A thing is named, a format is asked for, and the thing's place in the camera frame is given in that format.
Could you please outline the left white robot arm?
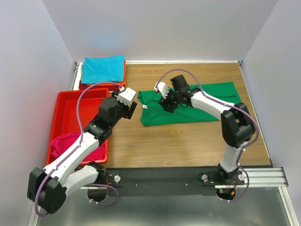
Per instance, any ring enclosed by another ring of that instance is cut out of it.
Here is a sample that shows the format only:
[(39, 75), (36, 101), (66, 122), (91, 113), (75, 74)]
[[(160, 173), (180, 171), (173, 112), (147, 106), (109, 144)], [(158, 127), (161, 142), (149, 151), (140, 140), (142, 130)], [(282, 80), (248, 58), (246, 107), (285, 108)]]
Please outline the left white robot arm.
[(133, 89), (126, 88), (105, 98), (95, 118), (80, 128), (80, 136), (59, 158), (30, 172), (27, 197), (34, 202), (38, 216), (57, 212), (66, 198), (80, 188), (104, 182), (105, 169), (95, 162), (79, 171), (75, 168), (109, 138), (121, 118), (132, 117), (137, 105), (135, 96)]

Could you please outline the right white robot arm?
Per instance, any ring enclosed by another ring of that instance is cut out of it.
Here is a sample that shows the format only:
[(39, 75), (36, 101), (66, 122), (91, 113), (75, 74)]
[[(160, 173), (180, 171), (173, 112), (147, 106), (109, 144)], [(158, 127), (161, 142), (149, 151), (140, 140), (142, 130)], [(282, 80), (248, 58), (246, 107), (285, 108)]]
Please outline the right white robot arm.
[(173, 113), (179, 105), (202, 110), (221, 122), (222, 137), (226, 149), (217, 166), (216, 178), (223, 185), (228, 184), (237, 174), (239, 161), (244, 149), (256, 132), (256, 124), (247, 106), (222, 101), (207, 94), (201, 85), (191, 88), (183, 75), (171, 79), (172, 88), (158, 81), (154, 91), (161, 94), (159, 104), (167, 112)]

